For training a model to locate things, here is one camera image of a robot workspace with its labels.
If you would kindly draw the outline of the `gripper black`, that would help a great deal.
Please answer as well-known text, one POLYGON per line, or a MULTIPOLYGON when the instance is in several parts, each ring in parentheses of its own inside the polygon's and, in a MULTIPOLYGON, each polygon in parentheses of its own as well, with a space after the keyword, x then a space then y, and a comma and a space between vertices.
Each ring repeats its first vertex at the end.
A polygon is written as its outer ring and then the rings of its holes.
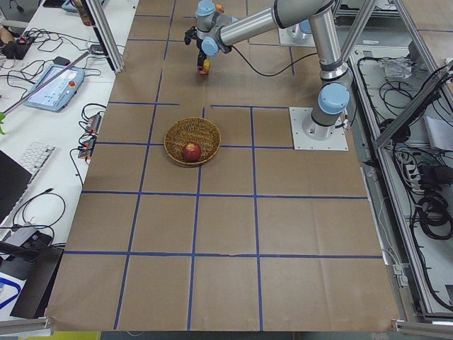
POLYGON ((202 49, 199 49, 197 56, 197 70, 209 70, 210 61, 207 59, 207 55, 202 49))

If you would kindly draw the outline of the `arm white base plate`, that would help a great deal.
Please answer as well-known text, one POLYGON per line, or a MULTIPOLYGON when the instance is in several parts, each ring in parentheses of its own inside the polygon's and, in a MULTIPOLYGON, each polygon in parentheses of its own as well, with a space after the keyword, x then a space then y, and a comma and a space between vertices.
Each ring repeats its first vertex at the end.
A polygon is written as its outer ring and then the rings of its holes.
POLYGON ((294 150, 339 151, 349 150, 341 119, 329 127, 312 120, 312 108, 289 107, 294 150))
POLYGON ((278 31, 281 46, 315 47, 313 35, 303 33, 298 25, 285 29, 280 28, 278 31))

